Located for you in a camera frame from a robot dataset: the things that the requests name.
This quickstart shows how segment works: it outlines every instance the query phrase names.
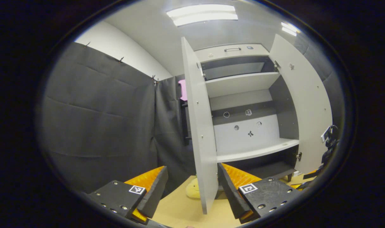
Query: cabinet handle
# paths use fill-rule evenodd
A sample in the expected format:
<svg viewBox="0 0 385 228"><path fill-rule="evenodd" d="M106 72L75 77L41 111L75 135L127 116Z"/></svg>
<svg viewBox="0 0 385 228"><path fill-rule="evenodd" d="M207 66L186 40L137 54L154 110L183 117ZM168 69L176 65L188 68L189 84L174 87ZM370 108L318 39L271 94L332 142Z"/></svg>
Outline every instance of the cabinet handle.
<svg viewBox="0 0 385 228"><path fill-rule="evenodd" d="M224 51L227 52L230 49L239 49L239 51L242 50L242 48L239 48L239 47L230 47L230 48L224 49Z"/></svg>

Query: black curtain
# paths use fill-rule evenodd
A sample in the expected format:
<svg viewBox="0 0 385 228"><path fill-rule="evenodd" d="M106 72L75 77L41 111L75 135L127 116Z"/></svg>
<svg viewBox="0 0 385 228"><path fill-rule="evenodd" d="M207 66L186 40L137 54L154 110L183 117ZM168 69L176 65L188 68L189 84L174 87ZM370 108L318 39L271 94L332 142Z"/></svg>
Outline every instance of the black curtain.
<svg viewBox="0 0 385 228"><path fill-rule="evenodd" d="M155 146L158 165L168 167L168 181L163 197L195 175L193 143L184 144L181 129L181 90L177 76L160 81L156 86Z"/></svg>
<svg viewBox="0 0 385 228"><path fill-rule="evenodd" d="M158 167L152 79L100 51L71 43L46 82L40 143L78 191Z"/></svg>

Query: fluorescent light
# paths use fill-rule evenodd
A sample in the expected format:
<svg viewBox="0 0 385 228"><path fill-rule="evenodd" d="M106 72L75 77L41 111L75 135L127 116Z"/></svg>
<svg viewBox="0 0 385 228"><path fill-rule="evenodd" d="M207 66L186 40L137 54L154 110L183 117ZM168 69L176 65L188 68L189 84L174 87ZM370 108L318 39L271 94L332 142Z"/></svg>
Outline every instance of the fluorescent light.
<svg viewBox="0 0 385 228"><path fill-rule="evenodd" d="M230 13L199 13L176 19L174 20L174 24L176 26L181 26L194 22L203 22L209 20L237 20L237 15Z"/></svg>
<svg viewBox="0 0 385 228"><path fill-rule="evenodd" d="M287 28L285 28L285 27L283 27L282 30L283 30L284 32L288 32L289 34L291 34L291 35L293 35L293 36L297 36L297 33L296 33L296 32L293 32L293 31L291 31L291 30L289 30L289 29L287 29Z"/></svg>
<svg viewBox="0 0 385 228"><path fill-rule="evenodd" d="M208 20L237 20L234 6L203 4L186 6L167 12L176 26Z"/></svg>
<svg viewBox="0 0 385 228"><path fill-rule="evenodd" d="M284 22L281 22L281 25L282 25L282 27L286 27L287 29L289 29L289 30L291 30L293 32L297 32L298 31L298 29L296 27L294 27L293 25L291 25L291 24L286 24Z"/></svg>

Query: cabinet leg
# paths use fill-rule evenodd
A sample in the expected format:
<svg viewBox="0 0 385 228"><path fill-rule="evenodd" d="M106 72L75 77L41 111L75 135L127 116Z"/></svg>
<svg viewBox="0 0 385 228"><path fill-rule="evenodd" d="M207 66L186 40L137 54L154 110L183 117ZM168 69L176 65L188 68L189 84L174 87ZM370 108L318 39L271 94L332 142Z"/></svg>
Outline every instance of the cabinet leg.
<svg viewBox="0 0 385 228"><path fill-rule="evenodd" d="M293 174L292 174L292 173L287 175L288 182L291 182L291 178L292 178L292 177L293 177Z"/></svg>

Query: yellow plush toy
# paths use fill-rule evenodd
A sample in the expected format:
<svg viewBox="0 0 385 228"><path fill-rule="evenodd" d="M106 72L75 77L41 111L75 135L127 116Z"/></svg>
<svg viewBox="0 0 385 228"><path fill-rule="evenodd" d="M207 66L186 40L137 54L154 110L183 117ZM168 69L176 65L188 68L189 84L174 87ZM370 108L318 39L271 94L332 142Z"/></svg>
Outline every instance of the yellow plush toy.
<svg viewBox="0 0 385 228"><path fill-rule="evenodd" d="M198 179L192 180L186 187L186 194L188 197L199 199Z"/></svg>

